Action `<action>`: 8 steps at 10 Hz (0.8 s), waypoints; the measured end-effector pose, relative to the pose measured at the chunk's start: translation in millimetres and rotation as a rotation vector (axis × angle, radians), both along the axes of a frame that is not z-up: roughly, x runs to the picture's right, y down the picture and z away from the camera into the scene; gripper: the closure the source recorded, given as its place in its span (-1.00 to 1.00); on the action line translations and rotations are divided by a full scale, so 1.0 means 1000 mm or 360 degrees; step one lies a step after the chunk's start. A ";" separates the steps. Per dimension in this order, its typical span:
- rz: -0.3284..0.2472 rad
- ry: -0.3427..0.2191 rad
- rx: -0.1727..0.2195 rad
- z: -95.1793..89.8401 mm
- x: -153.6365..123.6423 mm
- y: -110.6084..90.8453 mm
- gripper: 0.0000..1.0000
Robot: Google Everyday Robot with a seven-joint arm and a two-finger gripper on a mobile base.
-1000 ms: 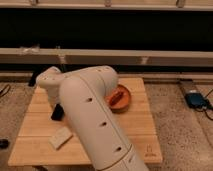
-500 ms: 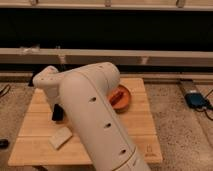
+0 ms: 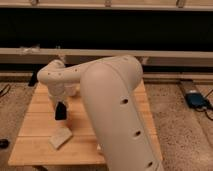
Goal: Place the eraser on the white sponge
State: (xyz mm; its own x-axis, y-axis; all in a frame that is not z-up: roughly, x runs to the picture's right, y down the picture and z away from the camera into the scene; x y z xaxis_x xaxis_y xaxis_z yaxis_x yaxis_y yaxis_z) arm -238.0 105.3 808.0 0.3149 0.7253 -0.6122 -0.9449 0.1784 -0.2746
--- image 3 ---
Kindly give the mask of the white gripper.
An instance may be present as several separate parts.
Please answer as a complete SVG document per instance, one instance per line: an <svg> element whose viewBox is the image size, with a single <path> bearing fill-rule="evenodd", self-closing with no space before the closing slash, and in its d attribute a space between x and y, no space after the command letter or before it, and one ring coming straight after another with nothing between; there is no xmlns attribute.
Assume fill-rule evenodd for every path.
<svg viewBox="0 0 213 171"><path fill-rule="evenodd" d="M69 113L69 103L65 101L67 99L67 93L65 90L65 86L62 83L59 84L51 84L48 86L49 98L51 99L51 104L53 111L55 113L57 102L64 101L64 105L66 107L66 118Z"/></svg>

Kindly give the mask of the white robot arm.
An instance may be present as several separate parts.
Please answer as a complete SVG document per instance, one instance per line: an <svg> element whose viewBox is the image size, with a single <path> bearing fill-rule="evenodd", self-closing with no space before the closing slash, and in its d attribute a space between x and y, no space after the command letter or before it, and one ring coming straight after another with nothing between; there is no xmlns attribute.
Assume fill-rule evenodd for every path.
<svg viewBox="0 0 213 171"><path fill-rule="evenodd" d="M109 171L164 171L134 96L142 80L133 56L106 57L73 67L53 60L37 74L56 103L65 85L78 83L86 113Z"/></svg>

